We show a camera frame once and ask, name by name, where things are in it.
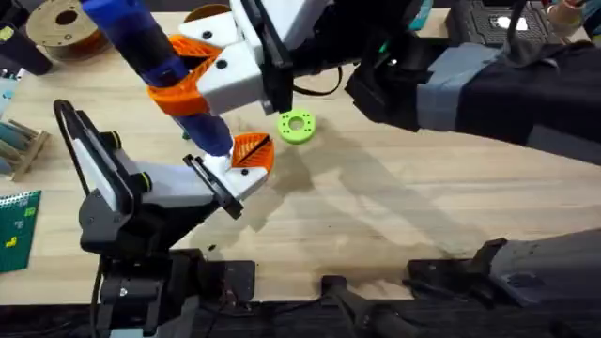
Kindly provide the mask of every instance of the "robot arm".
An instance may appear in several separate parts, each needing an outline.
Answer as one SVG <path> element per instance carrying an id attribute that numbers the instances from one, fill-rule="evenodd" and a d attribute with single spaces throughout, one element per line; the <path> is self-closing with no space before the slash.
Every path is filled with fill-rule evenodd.
<path id="1" fill-rule="evenodd" d="M 222 48 L 219 59 L 232 66 L 213 65 L 197 83 L 213 114 L 257 100 L 267 114 L 285 112 L 294 77 L 355 63 L 347 92 L 374 122 L 463 132 L 601 164 L 601 100 L 591 93 L 601 78 L 598 49 L 545 46 L 517 67 L 500 50 L 417 38 L 406 27 L 420 3 L 232 0 L 232 12 L 180 31 Z"/>

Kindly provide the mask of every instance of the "bolt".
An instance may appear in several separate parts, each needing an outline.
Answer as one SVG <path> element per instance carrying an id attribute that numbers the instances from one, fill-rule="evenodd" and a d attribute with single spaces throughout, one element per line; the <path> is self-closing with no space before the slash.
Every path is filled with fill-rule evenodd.
<path id="1" fill-rule="evenodd" d="M 227 68 L 227 61 L 219 60 L 217 61 L 217 69 L 225 69 Z"/>

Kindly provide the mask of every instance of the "wooden table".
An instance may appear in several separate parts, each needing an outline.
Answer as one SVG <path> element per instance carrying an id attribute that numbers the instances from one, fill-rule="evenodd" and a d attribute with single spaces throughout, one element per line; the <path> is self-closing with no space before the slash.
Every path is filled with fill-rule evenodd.
<path id="1" fill-rule="evenodd" d="M 443 34 L 445 12 L 435 10 L 421 34 Z M 167 33 L 176 33 L 184 16 L 156 15 Z M 335 77 L 298 83 L 327 89 Z M 137 160 L 183 164 L 183 156 L 198 153 L 116 51 L 26 76 L 6 117 L 53 139 L 22 183 L 0 183 L 0 195 L 43 190 L 29 268 L 0 275 L 1 304 L 90 299 L 98 258 L 79 247 L 84 195 L 54 122 L 58 98 L 85 110 L 99 129 L 119 131 Z M 209 259 L 254 260 L 258 300 L 309 299 L 325 274 L 347 276 L 366 297 L 403 299 L 410 259 L 468 257 L 491 238 L 546 238 L 599 225 L 601 171 L 592 165 L 466 135 L 377 125 L 343 90 L 325 99 L 297 96 L 295 106 L 316 114 L 315 139 L 288 146 L 275 136 L 274 171 L 243 217 L 219 212 L 178 244 Z M 234 133 L 277 135 L 275 118 L 256 104 L 225 116 Z"/>

